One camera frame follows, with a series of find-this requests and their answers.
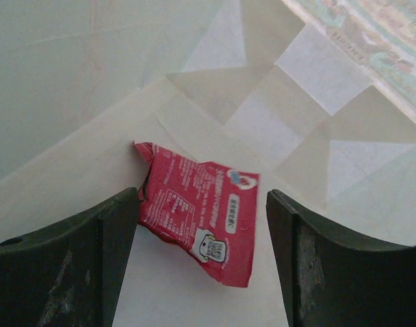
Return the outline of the small red snack packet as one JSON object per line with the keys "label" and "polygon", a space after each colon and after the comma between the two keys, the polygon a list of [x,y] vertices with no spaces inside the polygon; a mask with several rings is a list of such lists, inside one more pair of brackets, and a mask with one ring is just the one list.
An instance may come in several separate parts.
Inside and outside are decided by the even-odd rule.
{"label": "small red snack packet", "polygon": [[185,250],[219,283],[248,287],[259,175],[198,163],[152,142],[131,146],[148,163],[139,224]]}

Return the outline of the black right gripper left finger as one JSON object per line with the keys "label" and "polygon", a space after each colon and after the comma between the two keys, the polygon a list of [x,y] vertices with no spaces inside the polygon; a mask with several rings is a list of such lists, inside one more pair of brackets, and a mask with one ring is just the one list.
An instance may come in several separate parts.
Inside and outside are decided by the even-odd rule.
{"label": "black right gripper left finger", "polygon": [[0,326],[111,326],[138,217],[130,187],[0,243]]}

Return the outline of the green white paper bag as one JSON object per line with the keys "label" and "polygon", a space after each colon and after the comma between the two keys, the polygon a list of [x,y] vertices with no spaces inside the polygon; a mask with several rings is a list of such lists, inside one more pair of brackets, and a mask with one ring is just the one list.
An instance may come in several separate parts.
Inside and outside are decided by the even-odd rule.
{"label": "green white paper bag", "polygon": [[136,186],[130,142],[261,175],[246,289],[135,234],[116,326],[286,326],[266,194],[416,245],[416,58],[398,3],[0,1],[0,242]]}

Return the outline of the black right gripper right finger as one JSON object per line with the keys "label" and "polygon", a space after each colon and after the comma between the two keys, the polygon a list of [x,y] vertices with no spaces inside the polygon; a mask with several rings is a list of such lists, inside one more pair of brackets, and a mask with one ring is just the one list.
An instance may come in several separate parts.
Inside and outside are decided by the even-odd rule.
{"label": "black right gripper right finger", "polygon": [[356,232],[277,189],[266,215],[290,326],[416,326],[416,245]]}

